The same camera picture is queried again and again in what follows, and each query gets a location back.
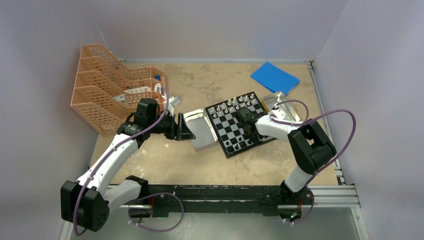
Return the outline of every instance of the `blue notebook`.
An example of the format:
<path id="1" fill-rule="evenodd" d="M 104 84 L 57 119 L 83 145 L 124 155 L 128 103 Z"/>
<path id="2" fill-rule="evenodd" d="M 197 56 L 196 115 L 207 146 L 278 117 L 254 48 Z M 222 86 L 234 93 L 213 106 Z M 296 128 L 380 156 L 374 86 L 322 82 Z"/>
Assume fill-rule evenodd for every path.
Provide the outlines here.
<path id="1" fill-rule="evenodd" d="M 252 73 L 250 77 L 273 93 L 282 91 L 286 96 L 300 82 L 296 77 L 269 62 L 265 62 L 260 68 Z"/>

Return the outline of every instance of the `gray wall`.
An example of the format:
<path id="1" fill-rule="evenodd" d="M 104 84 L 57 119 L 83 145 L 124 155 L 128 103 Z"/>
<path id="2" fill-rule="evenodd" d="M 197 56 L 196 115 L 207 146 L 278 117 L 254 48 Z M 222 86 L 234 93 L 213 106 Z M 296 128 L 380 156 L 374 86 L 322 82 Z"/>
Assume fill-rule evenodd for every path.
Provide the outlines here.
<path id="1" fill-rule="evenodd" d="M 423 239 L 424 2 L 349 0 L 316 58 L 326 110 L 357 132 L 340 164 L 372 240 Z M 351 121 L 329 118 L 336 145 Z"/>
<path id="2" fill-rule="evenodd" d="M 0 1 L 0 239 L 59 237 L 60 188 L 97 133 L 70 107 L 81 45 L 100 42 L 82 0 Z"/>
<path id="3" fill-rule="evenodd" d="M 309 61 L 348 0 L 89 0 L 112 52 L 143 61 Z"/>

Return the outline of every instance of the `purple cable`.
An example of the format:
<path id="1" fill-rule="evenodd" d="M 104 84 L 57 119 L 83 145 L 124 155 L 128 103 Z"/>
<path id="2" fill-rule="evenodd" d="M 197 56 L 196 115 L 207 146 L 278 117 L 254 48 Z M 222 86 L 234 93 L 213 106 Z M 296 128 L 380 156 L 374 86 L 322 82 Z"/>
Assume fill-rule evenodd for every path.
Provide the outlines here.
<path id="1" fill-rule="evenodd" d="M 162 87 L 162 92 L 165 93 L 165 97 L 166 97 L 166 99 L 168 99 L 169 98 L 169 94 L 168 94 L 167 89 L 164 86 Z M 145 134 L 147 131 L 150 131 L 158 123 L 160 123 L 161 120 L 165 117 L 165 114 L 167 113 L 169 102 L 170 101 L 168 101 L 168 100 L 166 101 L 165 108 L 164 108 L 162 114 L 159 116 L 159 118 L 152 125 L 150 125 L 146 129 L 142 130 L 141 132 L 138 132 L 138 133 L 136 133 L 136 134 L 134 134 L 132 136 L 129 136 L 127 139 L 124 139 L 121 142 L 119 142 L 118 144 L 116 144 L 114 148 L 112 148 L 109 152 L 106 153 L 106 155 L 104 155 L 104 157 L 98 162 L 97 166 L 95 166 L 95 168 L 93 169 L 93 171 L 89 175 L 90 178 L 87 178 L 87 180 L 85 181 L 85 183 L 82 186 L 81 190 L 79 191 L 78 198 L 76 199 L 76 203 L 75 203 L 75 208 L 73 210 L 73 216 L 72 216 L 73 233 L 76 236 L 79 237 L 79 236 L 83 235 L 87 231 L 87 228 L 85 228 L 82 232 L 78 232 L 77 214 L 78 214 L 78 208 L 80 207 L 81 199 L 83 198 L 84 190 L 86 190 L 86 188 L 89 185 L 89 182 L 91 181 L 91 179 L 94 177 L 94 175 L 99 170 L 99 168 L 103 165 L 103 163 L 112 155 L 112 153 L 115 152 L 117 150 L 117 148 L 119 148 L 119 146 L 121 146 L 122 144 L 128 142 L 131 139 L 134 139 L 134 138 L 136 138 L 136 137 L 138 137 L 140 135 Z"/>
<path id="2" fill-rule="evenodd" d="M 152 198 L 152 197 L 156 197 L 156 196 L 159 196 L 159 195 L 168 195 L 168 196 L 172 196 L 172 197 L 174 197 L 177 201 L 178 201 L 178 203 L 179 203 L 179 205 L 181 206 L 181 216 L 179 217 L 179 220 L 178 220 L 178 222 L 174 225 L 174 226 L 172 226 L 172 227 L 170 227 L 170 228 L 167 228 L 167 229 L 154 229 L 154 228 L 150 228 L 150 227 L 147 227 L 147 226 L 143 226 L 143 225 L 141 225 L 141 224 L 137 224 L 135 221 L 133 221 L 132 219 L 131 219 L 131 214 L 130 214 L 130 210 L 131 209 L 128 209 L 128 217 L 129 217 L 129 221 L 132 223 L 132 224 L 134 224 L 134 225 L 136 225 L 137 227 L 140 227 L 140 228 L 142 228 L 142 229 L 145 229 L 145 230 L 149 230 L 149 231 L 152 231 L 152 232 L 155 232 L 155 233 L 164 233 L 164 232 L 168 232 L 168 231 L 171 231 L 171 230 L 173 230 L 173 229 L 175 229 L 176 227 L 178 227 L 178 225 L 180 225 L 180 223 L 181 223 L 181 221 L 183 220 L 183 218 L 184 218 L 184 207 L 183 207 L 183 202 L 177 197 L 177 196 L 175 196 L 174 194 L 171 194 L 171 193 L 169 193 L 169 192 L 159 192 L 159 193 L 155 193 L 155 194 L 152 194 L 152 195 L 148 195 L 148 196 L 145 196 L 145 197 L 141 197 L 141 198 L 138 198 L 138 199 L 136 199 L 136 200 L 134 200 L 135 202 L 139 202 L 139 201 L 142 201 L 142 200 L 145 200 L 145 199 L 148 199 L 148 198 Z"/>
<path id="3" fill-rule="evenodd" d="M 299 224 L 300 222 L 302 222 L 303 220 L 305 220 L 305 219 L 309 216 L 309 214 L 311 214 L 312 209 L 314 208 L 314 204 L 315 204 L 314 193 L 311 191 L 311 189 L 308 187 L 308 185 L 306 185 L 306 188 L 307 188 L 307 189 L 308 189 L 308 191 L 310 192 L 310 200 L 311 200 L 310 208 L 309 208 L 309 210 L 306 212 L 306 214 L 305 214 L 303 217 L 301 217 L 301 218 L 299 219 L 299 221 L 293 221 L 293 222 L 292 222 L 293 224 Z"/>
<path id="4" fill-rule="evenodd" d="M 306 106 L 306 104 L 305 104 L 303 101 L 301 101 L 301 100 L 296 100 L 296 99 L 293 99 L 293 100 L 285 100 L 285 101 L 282 101 L 282 102 L 277 103 L 277 106 L 279 106 L 279 105 L 281 105 L 281 104 L 285 104 L 285 103 L 290 103 L 290 102 L 296 102 L 296 103 L 300 103 L 300 104 L 302 104 L 302 105 L 305 107 L 305 110 L 306 110 L 306 117 L 305 117 L 305 121 L 306 121 L 306 120 L 308 120 L 308 118 L 309 118 L 309 108 L 308 108 L 308 106 Z"/>

